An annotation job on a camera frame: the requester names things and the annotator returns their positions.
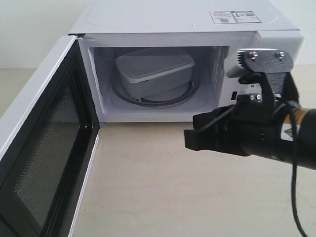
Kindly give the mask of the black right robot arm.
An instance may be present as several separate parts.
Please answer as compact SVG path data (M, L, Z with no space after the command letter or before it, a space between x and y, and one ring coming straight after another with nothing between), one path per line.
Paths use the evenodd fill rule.
M256 94L239 95L234 105L193 117L184 144L193 151L210 150L247 157L255 155L316 167L316 111L296 101L276 98L267 106Z

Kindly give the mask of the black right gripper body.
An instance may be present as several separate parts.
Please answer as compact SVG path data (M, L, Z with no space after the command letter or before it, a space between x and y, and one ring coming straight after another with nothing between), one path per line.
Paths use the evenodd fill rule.
M232 154L294 158L298 129L295 104L277 98L273 105L256 95L240 95L232 115Z

